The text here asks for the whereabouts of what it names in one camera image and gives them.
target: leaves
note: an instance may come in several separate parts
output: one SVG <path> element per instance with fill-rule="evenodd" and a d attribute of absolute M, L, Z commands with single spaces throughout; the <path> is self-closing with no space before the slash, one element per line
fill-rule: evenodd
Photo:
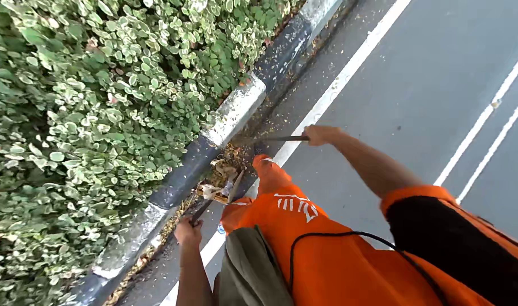
<path fill-rule="evenodd" d="M 110 8 L 102 1 L 98 0 L 99 8 L 108 16 L 113 16 L 114 14 L 110 10 Z"/>
<path fill-rule="evenodd" d="M 61 152 L 51 152 L 50 159 L 54 162 L 64 161 L 64 154 Z"/>
<path fill-rule="evenodd" d="M 2 3 L 0 305 L 63 304 L 291 5 Z"/>
<path fill-rule="evenodd" d="M 32 28 L 22 28 L 19 31 L 21 32 L 21 35 L 23 35 L 23 38 L 25 38 L 29 44 L 38 46 L 44 45 L 45 41 L 40 32 Z"/>
<path fill-rule="evenodd" d="M 225 0 L 225 9 L 228 12 L 232 12 L 232 6 L 233 6 L 232 0 Z"/>

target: right hand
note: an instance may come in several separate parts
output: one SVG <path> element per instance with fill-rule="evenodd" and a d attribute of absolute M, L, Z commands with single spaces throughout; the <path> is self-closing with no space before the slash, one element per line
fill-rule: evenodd
<path fill-rule="evenodd" d="M 198 220 L 195 224 L 191 224 L 191 216 L 180 218 L 174 236 L 180 245 L 191 247 L 199 247 L 202 235 L 200 228 L 202 227 L 202 220 Z"/>
<path fill-rule="evenodd" d="M 318 146 L 331 143 L 340 133 L 342 132 L 339 127 L 309 125 L 304 128 L 303 135 L 310 137 L 309 145 Z"/>

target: road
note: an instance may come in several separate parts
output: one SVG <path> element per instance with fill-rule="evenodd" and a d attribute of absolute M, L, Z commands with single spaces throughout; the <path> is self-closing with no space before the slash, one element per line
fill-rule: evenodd
<path fill-rule="evenodd" d="M 518 0 L 366 0 L 339 27 L 276 108 L 273 136 L 314 122 L 340 126 L 518 239 Z M 335 149 L 293 149 L 268 153 L 314 203 L 354 230 L 393 240 L 378 198 Z M 222 206 L 210 210 L 202 244 L 221 246 Z M 222 253 L 211 257 L 213 281 Z M 120 305 L 174 304 L 166 296 L 176 293 L 177 256 L 154 265 Z"/>

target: double white line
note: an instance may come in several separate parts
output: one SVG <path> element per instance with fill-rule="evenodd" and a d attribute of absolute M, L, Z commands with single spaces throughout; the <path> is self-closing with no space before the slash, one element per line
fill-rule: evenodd
<path fill-rule="evenodd" d="M 508 74 L 507 78 L 503 81 L 503 84 L 497 91 L 497 93 L 494 95 L 494 98 L 492 99 L 491 103 L 487 105 L 486 109 L 480 114 L 478 117 L 478 120 L 474 123 L 474 126 L 472 129 L 468 132 L 465 139 L 463 139 L 463 142 L 459 145 L 458 149 L 455 151 L 454 156 L 450 158 L 450 161 L 444 168 L 444 170 L 440 173 L 440 176 L 436 179 L 434 185 L 440 186 L 444 181 L 446 180 L 446 177 L 450 174 L 450 172 L 455 167 L 455 164 L 459 161 L 465 150 L 468 148 L 468 146 L 473 141 L 474 137 L 478 134 L 478 132 L 481 130 L 482 126 L 486 123 L 487 118 L 494 112 L 495 108 L 499 107 L 499 105 L 502 102 L 502 98 L 504 94 L 507 93 L 508 89 L 518 76 L 518 61 L 512 68 L 512 71 Z M 465 198 L 469 190 L 471 189 L 472 185 L 474 184 L 474 181 L 478 178 L 482 170 L 484 170 L 484 167 L 489 162 L 490 158 L 493 156 L 497 148 L 499 147 L 500 143 L 503 141 L 504 137 L 507 136 L 507 132 L 510 128 L 512 128 L 512 125 L 518 118 L 518 107 L 516 110 L 514 110 L 514 114 L 510 117 L 509 121 L 505 124 L 503 129 L 501 130 L 499 136 L 495 139 L 494 143 L 491 145 L 490 149 L 487 151 L 486 156 L 484 156 L 484 159 L 480 162 L 478 165 L 478 168 L 474 171 L 473 175 L 465 185 L 465 188 L 457 198 L 458 203 L 461 203 L 461 200 Z"/>

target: left hand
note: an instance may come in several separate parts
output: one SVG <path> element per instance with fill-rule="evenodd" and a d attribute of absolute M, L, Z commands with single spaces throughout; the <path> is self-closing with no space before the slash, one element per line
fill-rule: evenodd
<path fill-rule="evenodd" d="M 198 220 L 195 224 L 191 224 L 191 219 L 191 216 L 180 218 L 176 230 L 174 231 L 174 236 L 180 245 L 198 248 L 202 240 L 200 229 L 203 221 Z"/>

